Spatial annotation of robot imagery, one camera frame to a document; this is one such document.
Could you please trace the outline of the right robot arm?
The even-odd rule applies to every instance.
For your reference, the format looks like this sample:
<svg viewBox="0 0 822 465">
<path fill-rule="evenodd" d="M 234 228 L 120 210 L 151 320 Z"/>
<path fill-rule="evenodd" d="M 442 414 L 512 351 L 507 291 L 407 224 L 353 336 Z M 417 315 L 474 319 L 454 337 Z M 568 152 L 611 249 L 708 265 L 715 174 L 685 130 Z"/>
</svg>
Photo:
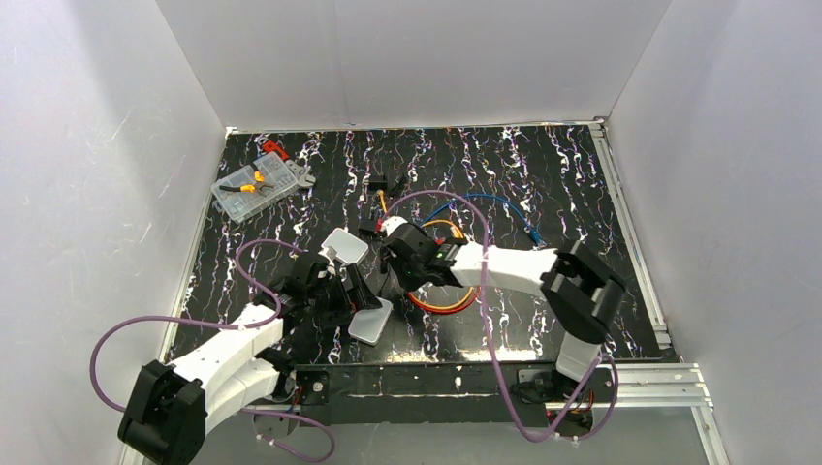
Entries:
<svg viewBox="0 0 822 465">
<path fill-rule="evenodd" d="M 554 370 L 574 382 L 598 356 L 626 293 L 624 280 L 580 241 L 517 250 L 437 241 L 405 221 L 382 229 L 385 261 L 405 291 L 487 285 L 543 298 L 565 331 Z"/>
</svg>

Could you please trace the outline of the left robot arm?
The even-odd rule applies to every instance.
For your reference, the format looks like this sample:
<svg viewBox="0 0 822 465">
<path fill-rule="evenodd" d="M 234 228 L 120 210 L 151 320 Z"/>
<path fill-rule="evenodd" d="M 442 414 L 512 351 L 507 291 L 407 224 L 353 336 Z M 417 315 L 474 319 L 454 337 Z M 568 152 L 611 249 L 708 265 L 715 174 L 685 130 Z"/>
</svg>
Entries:
<svg viewBox="0 0 822 465">
<path fill-rule="evenodd" d="M 189 464 L 227 418 L 269 395 L 293 400 L 304 393 L 297 360 L 277 347 L 295 316 L 348 326 L 353 336 L 373 343 L 392 310 L 356 263 L 330 249 L 300 253 L 284 276 L 199 348 L 141 368 L 117 437 L 155 464 Z"/>
</svg>

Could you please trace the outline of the white network switch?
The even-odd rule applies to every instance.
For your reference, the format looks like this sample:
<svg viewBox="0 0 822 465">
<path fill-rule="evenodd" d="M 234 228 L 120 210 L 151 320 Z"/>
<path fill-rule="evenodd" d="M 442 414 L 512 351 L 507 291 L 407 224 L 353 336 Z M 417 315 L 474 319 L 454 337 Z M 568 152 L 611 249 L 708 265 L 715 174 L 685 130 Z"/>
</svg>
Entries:
<svg viewBox="0 0 822 465">
<path fill-rule="evenodd" d="M 333 250 L 334 258 L 343 264 L 359 264 L 369 250 L 366 242 L 342 228 L 333 229 L 321 248 Z"/>
<path fill-rule="evenodd" d="M 394 309 L 387 299 L 378 297 L 377 300 L 377 308 L 358 311 L 348 326 L 348 333 L 353 339 L 372 347 L 378 344 Z"/>
</svg>

